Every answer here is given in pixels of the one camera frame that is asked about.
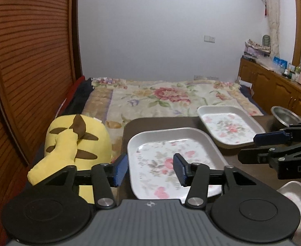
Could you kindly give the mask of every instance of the floral tray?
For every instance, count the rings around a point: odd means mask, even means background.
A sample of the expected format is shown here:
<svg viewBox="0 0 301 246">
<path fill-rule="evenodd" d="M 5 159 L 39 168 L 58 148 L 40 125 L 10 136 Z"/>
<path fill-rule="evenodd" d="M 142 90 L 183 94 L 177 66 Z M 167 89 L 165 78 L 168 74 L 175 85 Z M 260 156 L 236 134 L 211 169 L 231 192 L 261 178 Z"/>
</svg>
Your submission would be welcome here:
<svg viewBox="0 0 301 246">
<path fill-rule="evenodd" d="M 201 106 L 197 114 L 217 146 L 232 149 L 253 144 L 258 133 L 265 133 L 246 111 L 235 106 Z"/>
<path fill-rule="evenodd" d="M 127 151 L 131 187 L 138 199 L 180 199 L 184 203 L 190 187 L 182 187 L 174 173 L 175 153 L 211 169 L 228 165 L 211 138 L 194 128 L 139 133 L 130 139 Z M 209 197 L 219 193 L 220 185 L 209 186 Z"/>
</svg>

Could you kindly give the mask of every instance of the metal screw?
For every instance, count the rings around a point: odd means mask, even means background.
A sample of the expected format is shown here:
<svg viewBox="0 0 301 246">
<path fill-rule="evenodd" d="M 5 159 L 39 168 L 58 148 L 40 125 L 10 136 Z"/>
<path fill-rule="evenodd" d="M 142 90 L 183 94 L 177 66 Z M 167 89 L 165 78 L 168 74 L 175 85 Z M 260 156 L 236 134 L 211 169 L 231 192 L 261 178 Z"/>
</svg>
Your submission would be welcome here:
<svg viewBox="0 0 301 246">
<path fill-rule="evenodd" d="M 193 206 L 200 206 L 204 203 L 204 200 L 199 197 L 192 197 L 188 199 L 188 203 Z"/>
<path fill-rule="evenodd" d="M 110 198 L 101 198 L 97 201 L 97 203 L 101 206 L 107 207 L 107 206 L 111 206 L 114 201 Z"/>
</svg>

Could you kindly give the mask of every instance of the stainless steel bowl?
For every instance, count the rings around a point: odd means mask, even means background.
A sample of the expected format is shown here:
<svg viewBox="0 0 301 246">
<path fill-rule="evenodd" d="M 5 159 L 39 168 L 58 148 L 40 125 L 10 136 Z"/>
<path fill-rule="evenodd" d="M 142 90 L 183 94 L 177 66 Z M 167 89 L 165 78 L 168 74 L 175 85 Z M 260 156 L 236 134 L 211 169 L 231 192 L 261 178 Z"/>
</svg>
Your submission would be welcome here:
<svg viewBox="0 0 301 246">
<path fill-rule="evenodd" d="M 301 122 L 301 118 L 298 115 L 281 106 L 271 107 L 271 113 L 276 118 L 274 125 L 278 129 L 287 127 L 290 124 L 297 124 Z"/>
</svg>

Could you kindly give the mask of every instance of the wooden wardrobe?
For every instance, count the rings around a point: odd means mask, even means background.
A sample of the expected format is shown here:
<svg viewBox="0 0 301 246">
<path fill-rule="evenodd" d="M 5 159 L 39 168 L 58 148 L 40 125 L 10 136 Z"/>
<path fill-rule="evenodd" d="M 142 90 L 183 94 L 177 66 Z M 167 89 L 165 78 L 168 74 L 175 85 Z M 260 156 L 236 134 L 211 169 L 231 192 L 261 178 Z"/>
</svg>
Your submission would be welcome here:
<svg viewBox="0 0 301 246">
<path fill-rule="evenodd" d="M 81 74 L 77 0 L 0 0 L 0 217 Z"/>
</svg>

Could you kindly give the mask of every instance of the cabinet handle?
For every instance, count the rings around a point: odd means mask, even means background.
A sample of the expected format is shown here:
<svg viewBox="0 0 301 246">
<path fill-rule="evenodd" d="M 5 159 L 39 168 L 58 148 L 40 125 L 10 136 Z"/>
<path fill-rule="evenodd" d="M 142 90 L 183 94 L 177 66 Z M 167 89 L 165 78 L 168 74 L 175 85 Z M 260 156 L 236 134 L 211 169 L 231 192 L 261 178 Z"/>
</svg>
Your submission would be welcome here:
<svg viewBox="0 0 301 246">
<path fill-rule="evenodd" d="M 294 102 L 296 101 L 296 99 L 294 99 Z M 292 109 L 294 108 L 294 102 L 293 102 L 293 106 L 292 106 Z"/>
<path fill-rule="evenodd" d="M 290 102 L 292 101 L 292 99 L 293 99 L 293 97 L 290 97 L 290 100 L 289 100 L 289 103 L 288 103 L 288 106 L 287 106 L 287 107 L 289 107 Z"/>
</svg>

